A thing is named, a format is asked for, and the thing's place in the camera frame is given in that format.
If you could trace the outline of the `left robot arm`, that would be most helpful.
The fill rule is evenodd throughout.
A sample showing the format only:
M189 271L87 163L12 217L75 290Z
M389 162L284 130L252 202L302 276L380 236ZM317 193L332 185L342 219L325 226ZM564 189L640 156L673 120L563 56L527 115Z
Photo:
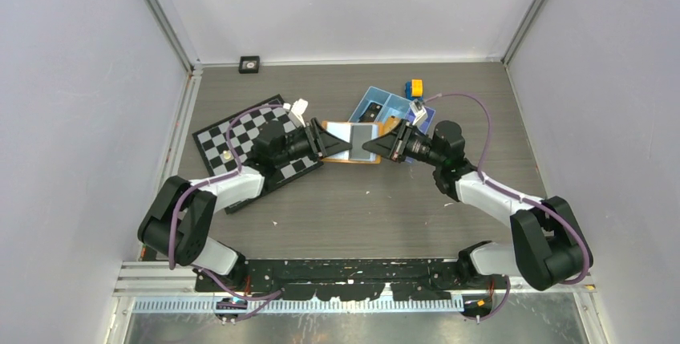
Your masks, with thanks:
M242 255L209 237L213 214L270 191L277 171L294 160L318 162L351 148L351 143L329 133L317 119L289 132L280 121L265 123L240 167L203 180L166 179L138 228L137 238L165 255L170 267L210 271L224 289L238 290L246 279L245 268L237 264Z

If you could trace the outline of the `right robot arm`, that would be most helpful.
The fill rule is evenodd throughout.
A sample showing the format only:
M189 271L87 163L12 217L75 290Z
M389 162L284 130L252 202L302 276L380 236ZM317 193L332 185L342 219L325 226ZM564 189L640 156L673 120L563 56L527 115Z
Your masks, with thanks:
M462 129L453 121L437 123L428 136L402 119L362 147L397 163L411 158L431 165L442 194L510 229L509 244L482 241L459 252L463 285L478 288L491 275L520 276L539 291L580 282L592 267L593 255L569 203L559 196L530 196L493 180L469 161L465 145Z

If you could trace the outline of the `dark grey credit card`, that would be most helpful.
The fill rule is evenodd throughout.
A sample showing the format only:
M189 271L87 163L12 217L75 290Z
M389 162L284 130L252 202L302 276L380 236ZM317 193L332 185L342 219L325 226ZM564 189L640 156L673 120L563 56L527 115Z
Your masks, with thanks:
M362 145L379 136L379 128L376 123L354 123L350 129L350 143L348 160L357 163L374 163L378 157L374 153L362 149Z

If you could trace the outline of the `black item in tray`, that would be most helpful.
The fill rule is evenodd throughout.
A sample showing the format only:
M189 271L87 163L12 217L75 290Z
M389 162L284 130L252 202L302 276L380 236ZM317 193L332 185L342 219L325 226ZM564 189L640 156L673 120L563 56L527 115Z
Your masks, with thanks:
M374 122L380 111L382 110L382 105L378 103L371 103L368 105L366 110L359 117L360 123L371 123Z

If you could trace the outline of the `blue compartment tray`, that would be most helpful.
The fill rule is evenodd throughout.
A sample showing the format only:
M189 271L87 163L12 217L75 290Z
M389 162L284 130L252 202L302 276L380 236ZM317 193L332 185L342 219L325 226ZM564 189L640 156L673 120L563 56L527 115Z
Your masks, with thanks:
M385 123L386 132L390 132L391 130L388 130L388 128L393 124L398 124L401 119L409 121L409 116L411 115L409 110L410 102L409 99L384 91L378 87L369 87L348 121L350 123L360 123L359 117L368 105L378 103L382 105L382 110L375 122ZM426 107L426 109L428 114L427 121L417 127L425 135L435 116L435 109L431 107Z

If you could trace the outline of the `blue orange toy block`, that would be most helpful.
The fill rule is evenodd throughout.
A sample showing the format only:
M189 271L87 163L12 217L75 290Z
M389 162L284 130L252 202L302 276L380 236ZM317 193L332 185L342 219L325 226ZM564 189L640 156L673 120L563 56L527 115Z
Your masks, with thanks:
M406 81L404 85L405 98L409 100L423 99L423 81L421 79L411 79Z

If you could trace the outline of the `small black square device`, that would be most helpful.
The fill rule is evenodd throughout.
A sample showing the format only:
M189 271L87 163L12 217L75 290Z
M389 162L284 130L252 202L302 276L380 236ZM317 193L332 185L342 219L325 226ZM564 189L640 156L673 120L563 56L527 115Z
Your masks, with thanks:
M261 58L258 55L241 56L238 65L240 74L257 74L261 65Z

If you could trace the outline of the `black white chessboard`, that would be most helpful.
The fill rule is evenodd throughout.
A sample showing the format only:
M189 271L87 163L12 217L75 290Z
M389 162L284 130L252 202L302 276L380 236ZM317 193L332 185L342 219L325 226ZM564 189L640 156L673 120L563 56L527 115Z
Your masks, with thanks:
M233 146L233 150L240 157L241 162L245 163L253 146L253 140L259 134L259 127L264 123L278 121L282 123L285 132L292 132L295 126L282 107L284 103L285 101L280 95L274 95L194 132L192 138L208 174L218 176L231 172L237 167L233 158L225 160L223 157L223 152L228 151L229 144ZM313 161L309 157L290 161L267 179L261 196L266 196L283 188L322 165L323 162L320 160Z

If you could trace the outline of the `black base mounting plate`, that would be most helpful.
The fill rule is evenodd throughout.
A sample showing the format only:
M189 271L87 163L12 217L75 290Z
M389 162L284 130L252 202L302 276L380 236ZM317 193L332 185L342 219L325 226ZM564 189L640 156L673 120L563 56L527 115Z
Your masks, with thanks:
M499 293L506 284L501 276L479 275L468 264L443 258L241 259L226 275L196 274L198 292L276 293L281 300L300 302L373 301L387 293L398 302L438 301L458 290Z

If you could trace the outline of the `aluminium frame rail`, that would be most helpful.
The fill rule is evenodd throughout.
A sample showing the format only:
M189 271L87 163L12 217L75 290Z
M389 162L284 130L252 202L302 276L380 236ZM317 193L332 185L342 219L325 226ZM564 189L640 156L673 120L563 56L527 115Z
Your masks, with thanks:
M166 261L125 261L120 267L113 295L135 297L194 293L196 279L192 269L169 269Z

